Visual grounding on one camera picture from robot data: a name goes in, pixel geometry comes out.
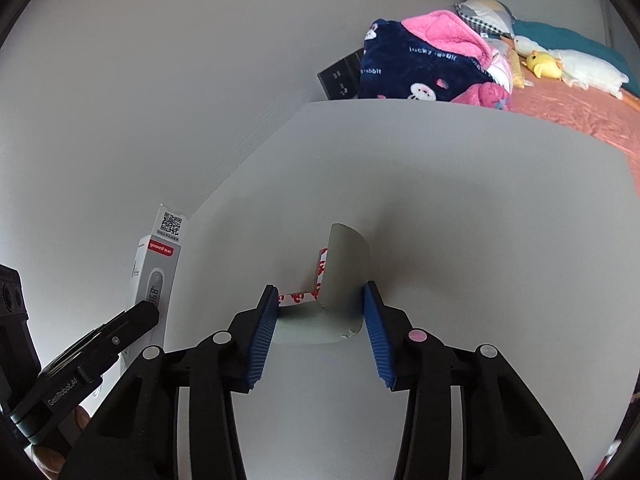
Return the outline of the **person's left hand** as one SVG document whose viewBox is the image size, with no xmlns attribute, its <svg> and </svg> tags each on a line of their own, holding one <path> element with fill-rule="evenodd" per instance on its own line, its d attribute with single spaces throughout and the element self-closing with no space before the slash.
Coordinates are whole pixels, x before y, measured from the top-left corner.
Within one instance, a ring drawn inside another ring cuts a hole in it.
<svg viewBox="0 0 640 480">
<path fill-rule="evenodd" d="M 47 479 L 57 479 L 64 464 L 65 456 L 90 422 L 90 415 L 80 405 L 68 415 L 40 445 L 29 448 L 29 457 Z"/>
</svg>

